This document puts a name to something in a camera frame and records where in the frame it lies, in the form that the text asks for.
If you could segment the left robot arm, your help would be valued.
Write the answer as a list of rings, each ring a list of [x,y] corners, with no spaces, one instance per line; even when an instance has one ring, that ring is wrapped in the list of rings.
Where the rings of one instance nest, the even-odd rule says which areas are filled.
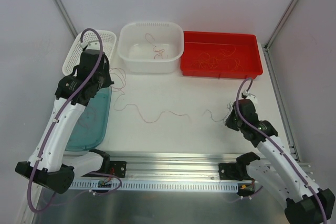
[[[62,159],[72,131],[90,99],[112,84],[107,56],[96,49],[85,49],[72,73],[58,83],[54,108],[41,137],[47,143],[40,142],[27,161],[18,162],[16,173],[58,194],[65,193],[77,177],[90,172],[107,175],[110,156],[104,151],[92,149],[66,162]]]

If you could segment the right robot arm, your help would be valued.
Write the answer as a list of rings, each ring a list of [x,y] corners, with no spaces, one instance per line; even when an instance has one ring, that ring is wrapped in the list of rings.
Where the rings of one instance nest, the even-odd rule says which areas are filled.
[[[268,167],[254,152],[243,154],[224,171],[234,180],[254,179],[282,206],[289,223],[327,223],[331,218],[335,195],[322,189],[298,165],[283,147],[278,132],[268,121],[261,121],[253,102],[237,100],[225,121],[239,131],[270,162]]]

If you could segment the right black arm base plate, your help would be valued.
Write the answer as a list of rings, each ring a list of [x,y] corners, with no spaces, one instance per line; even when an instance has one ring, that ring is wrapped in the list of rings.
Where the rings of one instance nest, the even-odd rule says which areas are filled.
[[[218,173],[220,180],[243,180],[243,175],[234,163],[219,163]]]

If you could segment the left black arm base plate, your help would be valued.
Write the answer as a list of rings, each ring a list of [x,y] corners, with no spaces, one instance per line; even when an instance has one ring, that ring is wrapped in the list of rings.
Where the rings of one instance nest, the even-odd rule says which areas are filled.
[[[119,178],[125,178],[127,171],[126,161],[110,161],[109,172]]]

